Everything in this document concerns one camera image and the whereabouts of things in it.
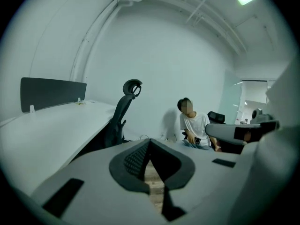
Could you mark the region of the white wall pipe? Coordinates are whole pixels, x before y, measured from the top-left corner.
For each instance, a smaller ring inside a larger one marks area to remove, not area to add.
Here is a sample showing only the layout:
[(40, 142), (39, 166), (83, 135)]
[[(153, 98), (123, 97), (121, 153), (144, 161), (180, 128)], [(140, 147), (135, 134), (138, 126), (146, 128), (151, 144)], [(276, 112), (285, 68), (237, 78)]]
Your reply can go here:
[(95, 19), (86, 32), (72, 66), (70, 81), (85, 82), (91, 60), (95, 56), (100, 39), (104, 36), (118, 12), (125, 7), (130, 7), (134, 2), (142, 0), (113, 0)]

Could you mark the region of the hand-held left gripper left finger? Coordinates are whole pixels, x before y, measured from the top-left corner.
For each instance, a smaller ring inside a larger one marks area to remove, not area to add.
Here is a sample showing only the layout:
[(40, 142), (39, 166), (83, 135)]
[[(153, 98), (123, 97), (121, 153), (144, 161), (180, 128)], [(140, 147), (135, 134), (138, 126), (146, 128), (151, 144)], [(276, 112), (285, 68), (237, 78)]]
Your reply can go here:
[(109, 171), (114, 156), (139, 143), (128, 142), (77, 158), (45, 180), (31, 198), (42, 206), (69, 179), (79, 179), (84, 184), (61, 217), (63, 221), (73, 225), (162, 225), (162, 215), (149, 196), (125, 190)]

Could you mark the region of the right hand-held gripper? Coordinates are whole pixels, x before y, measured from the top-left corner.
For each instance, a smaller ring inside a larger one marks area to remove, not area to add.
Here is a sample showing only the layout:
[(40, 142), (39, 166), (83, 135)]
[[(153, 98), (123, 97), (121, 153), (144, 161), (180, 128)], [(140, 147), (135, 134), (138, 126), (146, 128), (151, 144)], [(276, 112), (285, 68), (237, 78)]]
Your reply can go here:
[[(264, 135), (260, 147), (300, 149), (300, 57), (294, 58), (266, 92), (267, 111), (279, 122), (279, 129)], [(208, 124), (205, 132), (226, 143), (246, 145), (245, 135), (261, 125)]]

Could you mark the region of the black office chair with headrest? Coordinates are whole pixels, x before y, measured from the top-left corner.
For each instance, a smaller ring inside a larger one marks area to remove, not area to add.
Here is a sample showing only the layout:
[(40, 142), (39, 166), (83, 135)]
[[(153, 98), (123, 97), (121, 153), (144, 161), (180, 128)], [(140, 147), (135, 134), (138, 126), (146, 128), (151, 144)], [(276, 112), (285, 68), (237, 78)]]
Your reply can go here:
[(124, 96), (119, 100), (114, 115), (110, 120), (106, 130), (104, 138), (105, 148), (122, 144), (125, 141), (123, 127), (126, 124), (126, 120), (122, 122), (122, 119), (126, 114), (131, 102), (139, 96), (142, 84), (143, 83), (137, 79), (131, 79), (124, 83)]

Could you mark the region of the black mesh office chair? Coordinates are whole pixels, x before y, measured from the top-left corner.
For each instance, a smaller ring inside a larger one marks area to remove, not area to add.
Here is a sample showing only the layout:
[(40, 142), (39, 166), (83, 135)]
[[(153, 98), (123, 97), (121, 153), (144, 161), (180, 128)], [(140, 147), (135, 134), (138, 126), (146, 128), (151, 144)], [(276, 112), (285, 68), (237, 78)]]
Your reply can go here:
[[(208, 114), (208, 118), (211, 124), (217, 123), (217, 124), (225, 124), (225, 115), (210, 111)], [(211, 146), (215, 151), (221, 151), (221, 147), (223, 143), (225, 143), (222, 140), (219, 140), (217, 138), (214, 139), (215, 142), (210, 137)]]

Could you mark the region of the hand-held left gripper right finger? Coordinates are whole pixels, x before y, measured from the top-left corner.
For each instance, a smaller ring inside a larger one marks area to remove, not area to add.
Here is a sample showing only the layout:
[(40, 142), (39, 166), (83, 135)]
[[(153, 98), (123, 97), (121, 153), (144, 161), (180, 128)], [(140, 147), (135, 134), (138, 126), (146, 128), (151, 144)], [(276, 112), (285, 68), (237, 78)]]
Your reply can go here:
[(232, 170), (237, 155), (207, 152), (150, 139), (150, 160), (164, 183), (161, 215), (150, 215), (149, 225), (224, 224), (221, 205), (204, 200)]

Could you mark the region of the dark grey desk partition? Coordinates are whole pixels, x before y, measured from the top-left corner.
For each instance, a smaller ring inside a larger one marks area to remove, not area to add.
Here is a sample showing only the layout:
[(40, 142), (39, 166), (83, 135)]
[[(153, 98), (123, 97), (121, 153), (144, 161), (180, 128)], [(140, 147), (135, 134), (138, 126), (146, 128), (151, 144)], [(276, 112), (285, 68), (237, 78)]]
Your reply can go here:
[(44, 78), (21, 78), (21, 111), (28, 113), (30, 106), (35, 110), (73, 103), (85, 99), (86, 83)]

